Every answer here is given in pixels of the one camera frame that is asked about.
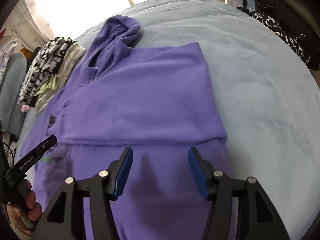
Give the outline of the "person's left hand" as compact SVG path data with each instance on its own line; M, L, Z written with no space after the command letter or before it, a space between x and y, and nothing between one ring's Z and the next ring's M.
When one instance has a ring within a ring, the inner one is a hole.
M31 189L30 181L25 179L24 184L27 189L25 202L27 204L27 207L30 209L27 216L30 220L35 221L42 216L42 206L37 202L36 193ZM22 210L19 206L9 203L7 205L7 213L10 221L19 232L22 232L27 236L32 236L33 233L22 220Z

